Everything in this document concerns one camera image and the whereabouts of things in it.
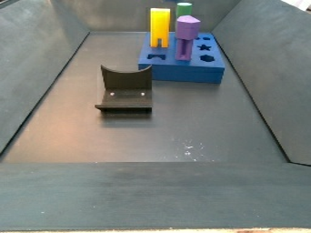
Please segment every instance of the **green cylinder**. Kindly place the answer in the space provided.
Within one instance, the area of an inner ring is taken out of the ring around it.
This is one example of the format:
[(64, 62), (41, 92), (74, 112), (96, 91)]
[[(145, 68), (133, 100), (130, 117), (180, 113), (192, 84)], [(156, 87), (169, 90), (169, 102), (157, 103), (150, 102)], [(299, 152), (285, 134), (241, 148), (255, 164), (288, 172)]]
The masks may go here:
[(190, 15), (192, 13), (192, 4), (178, 3), (176, 7), (176, 19), (182, 15)]

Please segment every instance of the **shape sorter board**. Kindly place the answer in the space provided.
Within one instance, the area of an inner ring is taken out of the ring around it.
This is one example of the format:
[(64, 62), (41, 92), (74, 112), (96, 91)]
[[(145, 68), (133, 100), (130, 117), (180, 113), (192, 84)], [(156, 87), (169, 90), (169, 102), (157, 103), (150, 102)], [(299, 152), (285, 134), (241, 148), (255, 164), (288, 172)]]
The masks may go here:
[(149, 40), (150, 34), (146, 33), (141, 46), (138, 69), (152, 65), (153, 80), (221, 83), (224, 63), (212, 34), (200, 33), (194, 39), (190, 61), (174, 59), (174, 33), (169, 33), (168, 48), (150, 47)]

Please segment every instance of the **bin floor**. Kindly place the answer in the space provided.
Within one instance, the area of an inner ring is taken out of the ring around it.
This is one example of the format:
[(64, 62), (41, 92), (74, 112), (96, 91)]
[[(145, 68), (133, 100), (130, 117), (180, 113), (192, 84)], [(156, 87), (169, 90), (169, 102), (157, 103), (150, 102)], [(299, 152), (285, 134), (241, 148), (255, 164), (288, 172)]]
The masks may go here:
[(225, 57), (220, 85), (153, 81), (150, 116), (101, 114), (100, 65), (137, 70), (144, 35), (89, 34), (2, 162), (287, 162)]

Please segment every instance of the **curved holder slot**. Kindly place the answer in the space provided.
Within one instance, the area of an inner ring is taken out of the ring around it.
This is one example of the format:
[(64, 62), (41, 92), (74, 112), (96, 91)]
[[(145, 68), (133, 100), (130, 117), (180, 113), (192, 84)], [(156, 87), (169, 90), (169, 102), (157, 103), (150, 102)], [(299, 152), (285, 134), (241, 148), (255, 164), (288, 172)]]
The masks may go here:
[(102, 111), (150, 112), (152, 110), (152, 66), (134, 72), (117, 72), (101, 66), (104, 94), (101, 104), (94, 107)]

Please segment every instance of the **yellow block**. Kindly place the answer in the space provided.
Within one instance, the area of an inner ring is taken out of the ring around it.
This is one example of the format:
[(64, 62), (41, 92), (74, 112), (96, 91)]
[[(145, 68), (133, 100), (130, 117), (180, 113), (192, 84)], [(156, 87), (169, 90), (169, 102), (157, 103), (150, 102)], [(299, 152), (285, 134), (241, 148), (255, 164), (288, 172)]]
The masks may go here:
[(169, 9), (150, 8), (150, 47), (157, 47), (157, 40), (161, 40), (161, 47), (169, 46)]

